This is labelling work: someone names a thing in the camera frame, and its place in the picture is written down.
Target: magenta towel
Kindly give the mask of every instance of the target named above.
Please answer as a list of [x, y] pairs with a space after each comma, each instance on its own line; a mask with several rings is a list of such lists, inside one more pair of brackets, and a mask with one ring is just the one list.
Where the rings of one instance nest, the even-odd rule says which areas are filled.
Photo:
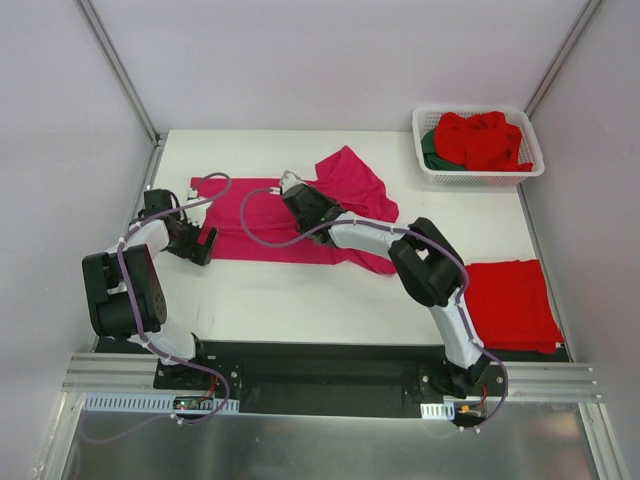
[[[387, 198], [382, 180], [349, 147], [343, 147], [315, 168], [318, 180], [308, 183], [338, 200], [347, 210], [386, 222], [398, 219], [398, 205]], [[193, 178], [191, 185], [196, 181], [198, 178]], [[311, 240], [302, 240], [287, 248], [269, 248], [251, 240], [240, 224], [240, 204], [251, 191], [277, 187], [278, 181], [276, 178], [233, 179], [231, 189], [216, 200], [204, 223], [201, 238], [206, 238], [211, 227], [220, 231], [211, 253], [213, 258], [316, 265], [335, 265], [349, 260], [375, 273], [396, 273], [389, 260], [352, 249], [316, 245]], [[222, 179], [206, 180], [198, 187], [198, 193], [214, 195], [224, 188], [225, 182]], [[251, 231], [265, 241], [280, 243], [299, 235], [293, 215], [277, 195], [264, 193], [252, 197], [245, 214]]]

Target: metal rail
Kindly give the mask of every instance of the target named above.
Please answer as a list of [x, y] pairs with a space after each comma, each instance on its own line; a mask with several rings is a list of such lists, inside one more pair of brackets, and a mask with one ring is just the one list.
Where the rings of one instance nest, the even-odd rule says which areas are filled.
[[[77, 353], [62, 385], [66, 392], [169, 393], [154, 390], [151, 355]], [[591, 365], [507, 362], [510, 402], [601, 403]]]

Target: plastic laundry basket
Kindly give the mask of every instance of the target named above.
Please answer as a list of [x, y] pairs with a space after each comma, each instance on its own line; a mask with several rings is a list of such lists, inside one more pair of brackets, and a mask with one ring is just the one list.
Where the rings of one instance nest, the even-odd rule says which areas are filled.
[[[507, 122], [516, 125], [522, 131], [522, 143], [520, 144], [519, 163], [530, 162], [533, 164], [531, 172], [470, 172], [470, 171], [441, 171], [431, 170], [424, 163], [422, 155], [422, 137], [429, 130], [438, 126], [440, 117], [447, 112], [457, 113], [461, 117], [470, 117], [478, 113], [504, 112]], [[416, 144], [416, 155], [418, 163], [424, 172], [424, 177], [428, 182], [437, 182], [446, 185], [464, 186], [506, 186], [512, 187], [530, 177], [537, 177], [544, 172], [544, 162], [540, 145], [533, 131], [533, 125], [527, 115], [516, 108], [496, 108], [496, 107], [461, 107], [461, 106], [438, 106], [438, 107], [418, 107], [413, 111], [413, 139]]]

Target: green cloth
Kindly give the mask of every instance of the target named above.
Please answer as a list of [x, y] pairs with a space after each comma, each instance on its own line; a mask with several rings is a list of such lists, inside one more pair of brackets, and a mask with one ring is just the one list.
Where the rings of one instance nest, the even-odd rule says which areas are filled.
[[457, 170], [465, 171], [464, 165], [458, 165], [456, 163], [448, 162], [438, 156], [436, 151], [436, 129], [429, 130], [424, 137], [422, 137], [422, 156], [424, 157], [424, 164], [431, 170]]

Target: folded red cloth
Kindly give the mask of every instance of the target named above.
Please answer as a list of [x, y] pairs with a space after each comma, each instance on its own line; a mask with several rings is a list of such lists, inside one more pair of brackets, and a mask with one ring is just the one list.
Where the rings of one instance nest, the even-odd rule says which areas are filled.
[[475, 263], [465, 294], [476, 332], [485, 346], [553, 353], [564, 342], [549, 308], [538, 260]]

